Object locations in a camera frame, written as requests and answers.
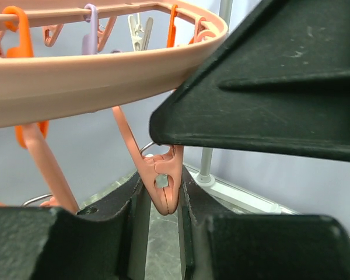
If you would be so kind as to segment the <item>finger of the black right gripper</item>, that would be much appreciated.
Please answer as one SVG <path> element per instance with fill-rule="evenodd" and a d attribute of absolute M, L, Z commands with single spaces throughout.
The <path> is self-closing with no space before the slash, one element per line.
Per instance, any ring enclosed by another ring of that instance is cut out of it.
<path fill-rule="evenodd" d="M 158 144 L 350 162 L 350 1 L 262 1 L 151 115 Z"/>

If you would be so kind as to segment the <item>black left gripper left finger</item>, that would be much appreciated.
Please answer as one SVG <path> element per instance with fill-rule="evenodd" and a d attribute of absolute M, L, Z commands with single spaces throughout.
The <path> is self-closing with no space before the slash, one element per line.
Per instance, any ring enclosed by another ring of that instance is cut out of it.
<path fill-rule="evenodd" d="M 0 279 L 142 279 L 142 199 L 133 174 L 76 214 L 0 206 Z"/>

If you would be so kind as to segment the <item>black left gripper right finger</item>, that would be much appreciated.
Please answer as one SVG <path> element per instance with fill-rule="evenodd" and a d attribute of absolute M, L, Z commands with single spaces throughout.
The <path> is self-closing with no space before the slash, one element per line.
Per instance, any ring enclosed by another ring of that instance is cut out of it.
<path fill-rule="evenodd" d="M 350 279 L 350 238 L 324 215 L 238 214 L 183 171 L 183 279 Z"/>

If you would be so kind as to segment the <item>pink round clip hanger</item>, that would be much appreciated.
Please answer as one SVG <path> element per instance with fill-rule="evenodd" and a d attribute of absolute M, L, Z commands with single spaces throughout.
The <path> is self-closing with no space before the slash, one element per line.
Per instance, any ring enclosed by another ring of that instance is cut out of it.
<path fill-rule="evenodd" d="M 97 54 L 35 57 L 30 30 L 42 27 L 52 46 L 67 23 L 85 22 L 86 4 L 98 11 Z M 165 48 L 147 48 L 152 21 L 139 35 L 133 13 L 159 10 L 194 24 L 189 44 L 175 46 L 169 26 Z M 117 17 L 131 16 L 133 51 L 103 54 Z M 51 194 L 44 206 L 77 212 L 71 189 L 46 143 L 48 121 L 121 107 L 178 87 L 221 45 L 228 26 L 218 15 L 184 1 L 0 1 L 0 128 L 15 127 Z"/>

